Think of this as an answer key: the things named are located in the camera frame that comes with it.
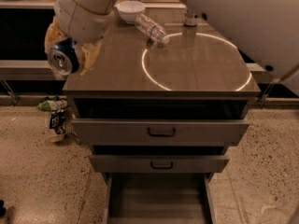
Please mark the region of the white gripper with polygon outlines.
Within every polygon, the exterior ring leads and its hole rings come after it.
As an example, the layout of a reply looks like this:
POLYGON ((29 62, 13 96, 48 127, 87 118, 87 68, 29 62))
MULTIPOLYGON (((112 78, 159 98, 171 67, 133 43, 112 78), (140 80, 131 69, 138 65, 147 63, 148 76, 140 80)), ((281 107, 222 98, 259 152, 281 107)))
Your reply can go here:
POLYGON ((88 73, 96 62, 103 42, 101 38, 113 17, 112 2, 113 0, 56 0, 56 17, 53 17, 45 35, 45 53, 48 54, 54 44, 68 36, 77 42, 83 42, 76 44, 76 55, 80 74, 84 76, 88 73))

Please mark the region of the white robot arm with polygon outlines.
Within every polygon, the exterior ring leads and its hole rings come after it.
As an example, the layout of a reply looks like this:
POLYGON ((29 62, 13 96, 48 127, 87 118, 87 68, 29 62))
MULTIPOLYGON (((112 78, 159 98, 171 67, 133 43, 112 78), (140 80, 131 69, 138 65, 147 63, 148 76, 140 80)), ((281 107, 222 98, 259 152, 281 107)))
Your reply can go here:
MULTIPOLYGON (((45 50, 71 37, 92 43, 103 38, 117 0, 55 0, 45 50)), ((179 0, 237 45, 252 60, 299 93, 299 0, 179 0)))

